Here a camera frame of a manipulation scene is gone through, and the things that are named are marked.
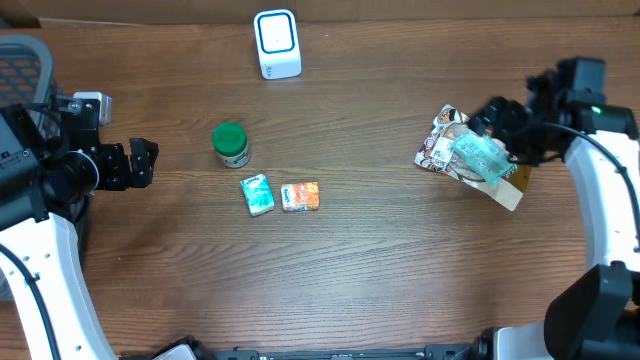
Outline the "orange tissue pack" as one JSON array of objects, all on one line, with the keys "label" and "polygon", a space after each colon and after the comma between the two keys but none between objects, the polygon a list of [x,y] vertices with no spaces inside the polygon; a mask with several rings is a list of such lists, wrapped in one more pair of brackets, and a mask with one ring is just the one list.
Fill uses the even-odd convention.
[{"label": "orange tissue pack", "polygon": [[317,182],[283,184],[280,193],[284,211],[313,211],[320,207]]}]

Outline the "teal tissue pack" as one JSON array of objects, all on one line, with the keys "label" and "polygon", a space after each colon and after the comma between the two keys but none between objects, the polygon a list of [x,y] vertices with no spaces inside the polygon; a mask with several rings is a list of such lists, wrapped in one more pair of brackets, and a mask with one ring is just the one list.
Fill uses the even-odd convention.
[{"label": "teal tissue pack", "polygon": [[240,186],[252,217],[262,215],[275,208],[275,200],[264,174],[242,180]]}]

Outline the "beige brown snack bag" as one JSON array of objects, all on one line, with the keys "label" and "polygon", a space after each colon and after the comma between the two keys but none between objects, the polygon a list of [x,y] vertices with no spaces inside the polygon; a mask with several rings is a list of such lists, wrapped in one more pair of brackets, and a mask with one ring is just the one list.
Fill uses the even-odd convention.
[{"label": "beige brown snack bag", "polygon": [[520,203],[532,172],[530,166],[517,165],[510,176],[490,185],[453,151],[453,142],[461,135],[474,133],[467,126],[469,117],[452,105],[445,105],[432,122],[431,132],[418,150],[414,163],[428,171],[445,174],[479,190],[506,209]]}]

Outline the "green lid white jar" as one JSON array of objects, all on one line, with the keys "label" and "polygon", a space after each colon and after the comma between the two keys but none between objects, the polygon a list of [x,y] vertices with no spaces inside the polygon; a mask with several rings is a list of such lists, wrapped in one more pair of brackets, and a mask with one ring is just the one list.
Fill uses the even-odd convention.
[{"label": "green lid white jar", "polygon": [[245,166],[251,156],[247,134],[234,122],[223,122],[212,133],[212,145],[222,163],[230,168]]}]

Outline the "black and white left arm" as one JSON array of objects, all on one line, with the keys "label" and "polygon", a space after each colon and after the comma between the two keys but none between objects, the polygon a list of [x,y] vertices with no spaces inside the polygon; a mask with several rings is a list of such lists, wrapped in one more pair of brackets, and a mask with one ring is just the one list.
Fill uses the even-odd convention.
[{"label": "black and white left arm", "polygon": [[1,110],[1,270],[34,359],[114,359],[80,263],[76,226],[98,190],[145,188],[159,149],[103,144],[105,99]]}]

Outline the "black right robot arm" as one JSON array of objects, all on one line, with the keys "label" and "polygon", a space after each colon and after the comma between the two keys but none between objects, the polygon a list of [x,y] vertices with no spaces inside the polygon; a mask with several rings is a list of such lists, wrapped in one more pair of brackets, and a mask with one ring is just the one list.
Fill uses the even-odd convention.
[{"label": "black right robot arm", "polygon": [[586,272],[541,322],[486,331],[478,359],[636,359],[639,356],[639,130],[631,109],[608,104],[606,64],[564,59],[530,77],[527,105],[494,97],[470,128],[502,142],[512,162],[561,159],[580,205]]}]

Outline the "teal wet wipes pack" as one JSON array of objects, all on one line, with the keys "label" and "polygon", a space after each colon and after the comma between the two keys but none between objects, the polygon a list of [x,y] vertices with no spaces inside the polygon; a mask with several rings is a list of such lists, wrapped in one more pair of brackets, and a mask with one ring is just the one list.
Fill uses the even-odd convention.
[{"label": "teal wet wipes pack", "polygon": [[453,142],[453,151],[490,185],[497,185],[502,178],[516,171],[507,151],[491,137],[479,137],[475,133],[459,136]]}]

